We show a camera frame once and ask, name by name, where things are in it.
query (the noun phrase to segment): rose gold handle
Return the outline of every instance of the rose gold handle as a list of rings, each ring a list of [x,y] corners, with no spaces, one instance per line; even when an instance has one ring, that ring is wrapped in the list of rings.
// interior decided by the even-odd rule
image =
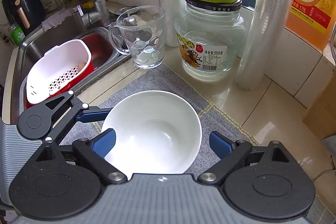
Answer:
[[[17,13],[19,14],[19,17],[23,23],[23,25],[25,26],[26,29],[28,29],[30,27],[30,23],[28,21],[28,18],[26,17],[26,14],[24,12],[24,10],[21,8],[18,9]]]

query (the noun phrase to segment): glass jar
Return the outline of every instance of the glass jar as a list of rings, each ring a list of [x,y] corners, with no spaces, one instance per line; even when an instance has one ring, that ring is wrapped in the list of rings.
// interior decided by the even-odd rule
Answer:
[[[231,69],[248,33],[239,13],[242,2],[186,2],[174,19],[182,66],[196,78],[221,79]]]

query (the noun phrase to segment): gray placemat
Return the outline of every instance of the gray placemat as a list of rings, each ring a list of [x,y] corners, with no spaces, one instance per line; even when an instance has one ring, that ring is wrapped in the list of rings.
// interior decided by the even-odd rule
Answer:
[[[197,177],[219,161],[219,158],[209,146],[209,135],[213,130],[220,132],[233,141],[244,139],[253,145],[258,145],[257,141],[238,123],[232,120],[226,113],[220,111],[210,100],[165,65],[148,70],[144,75],[135,79],[101,103],[99,107],[113,107],[127,96],[145,90],[172,92],[187,100],[199,116],[202,125],[201,147],[195,161],[186,173],[194,174]],[[71,144],[79,138],[92,139],[100,133],[102,125],[103,121],[92,123],[78,122],[61,144]],[[330,224],[335,216],[322,203],[321,199],[316,196],[307,218],[314,224]]]

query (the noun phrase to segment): bowl rim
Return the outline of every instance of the bowl rim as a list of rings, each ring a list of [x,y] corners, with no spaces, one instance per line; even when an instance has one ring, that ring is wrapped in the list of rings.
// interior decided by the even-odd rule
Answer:
[[[192,158],[192,160],[190,161],[190,163],[188,164],[188,167],[186,169],[183,168],[183,172],[184,173],[185,171],[188,170],[188,168],[192,165],[192,163],[195,161],[198,153],[199,153],[199,150],[200,150],[200,147],[201,147],[201,142],[202,142],[202,125],[201,125],[201,121],[200,121],[200,118],[199,116],[197,115],[197,112],[196,110],[194,110],[194,108],[192,107],[192,105],[187,101],[185,100],[184,98],[182,98],[181,96],[178,96],[177,94],[175,93],[172,93],[172,92],[168,92],[168,91],[164,91],[164,90],[145,90],[145,91],[140,91],[140,92],[136,92],[130,96],[127,96],[126,98],[122,99],[119,103],[117,103],[113,109],[108,113],[107,117],[110,115],[110,113],[119,105],[121,104],[123,101],[125,101],[126,99],[130,98],[130,97],[133,97],[135,95],[138,95],[138,94],[141,94],[141,93],[165,93],[165,94],[169,94],[169,95],[172,95],[174,97],[177,97],[178,99],[182,100],[184,103],[187,104],[187,106],[192,110],[192,112],[195,114],[195,116],[197,117],[197,121],[198,121],[198,128],[199,128],[199,140],[198,140],[198,145],[197,145],[197,153],[195,154],[195,156]]]

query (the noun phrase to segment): cable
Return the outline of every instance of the cable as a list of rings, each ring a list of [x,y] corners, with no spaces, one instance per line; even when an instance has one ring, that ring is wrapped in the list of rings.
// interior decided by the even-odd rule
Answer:
[[[316,177],[314,177],[314,178],[311,180],[312,182],[315,182],[320,176],[322,176],[322,175],[324,175],[324,174],[335,173],[335,176],[336,176],[336,168],[335,168],[335,164],[334,164],[334,161],[333,161],[333,156],[330,155],[329,159],[330,159],[330,163],[331,163],[331,167],[332,167],[332,169],[330,169],[330,170],[325,170],[325,171],[319,173]]]

